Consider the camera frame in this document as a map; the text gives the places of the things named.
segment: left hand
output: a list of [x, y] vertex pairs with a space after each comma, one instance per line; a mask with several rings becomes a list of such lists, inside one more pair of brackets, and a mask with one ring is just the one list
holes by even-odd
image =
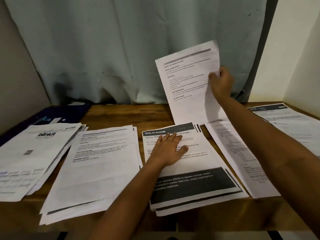
[[160, 135], [147, 162], [159, 163], [162, 167], [174, 164], [189, 149], [187, 145], [183, 145], [177, 151], [177, 146], [181, 139], [182, 135], [177, 136], [177, 133], [173, 133], [172, 135], [168, 133], [164, 137]]

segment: blinkit logo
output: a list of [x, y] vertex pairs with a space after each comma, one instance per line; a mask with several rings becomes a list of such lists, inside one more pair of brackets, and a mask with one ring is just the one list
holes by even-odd
[[40, 133], [38, 136], [54, 136], [56, 133], [52, 132], [52, 133]]

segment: gray stripe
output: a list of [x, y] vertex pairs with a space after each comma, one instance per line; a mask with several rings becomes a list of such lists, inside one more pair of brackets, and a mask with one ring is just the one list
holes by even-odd
[[164, 63], [164, 65], [170, 64], [170, 63], [175, 62], [175, 61], [177, 61], [177, 60], [185, 59], [185, 58], [190, 57], [190, 56], [195, 56], [195, 55], [198, 55], [198, 54], [201, 54], [201, 53], [204, 53], [204, 52], [210, 51], [210, 50], [211, 50], [210, 48], [209, 48], [209, 49], [204, 49], [204, 50], [202, 50], [202, 51], [198, 51], [198, 52], [192, 53], [192, 54], [190, 54], [190, 55], [183, 56], [183, 57], [180, 57], [180, 58], [178, 58], [178, 59], [175, 59], [175, 60], [169, 61], [169, 62], [167, 62], [167, 63]]
[[99, 132], [99, 133], [85, 134], [85, 135], [83, 135], [83, 136], [98, 135], [98, 134], [104, 134], [104, 133], [113, 132], [113, 131], [123, 131], [123, 130], [126, 130], [126, 129], [115, 129], [115, 130], [110, 130], [110, 131], [106, 131], [106, 132]]

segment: hand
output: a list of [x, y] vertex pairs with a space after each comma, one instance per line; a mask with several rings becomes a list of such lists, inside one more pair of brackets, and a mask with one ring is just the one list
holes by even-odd
[[232, 85], [235, 80], [225, 66], [220, 67], [220, 72], [220, 78], [218, 78], [214, 72], [209, 73], [211, 91], [218, 103], [230, 97]]
[[176, 151], [181, 139], [182, 136], [177, 136], [177, 133], [173, 133], [171, 136], [170, 133], [168, 133], [163, 138], [162, 135], [160, 135], [154, 145], [147, 163], [155, 162], [162, 167], [174, 164], [189, 149], [187, 145], [184, 145], [178, 151]]

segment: curtain fold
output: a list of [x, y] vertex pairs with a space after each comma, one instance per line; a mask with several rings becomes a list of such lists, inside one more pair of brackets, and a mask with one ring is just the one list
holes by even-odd
[[267, 0], [5, 0], [52, 104], [166, 103], [155, 60], [216, 40], [246, 82]]

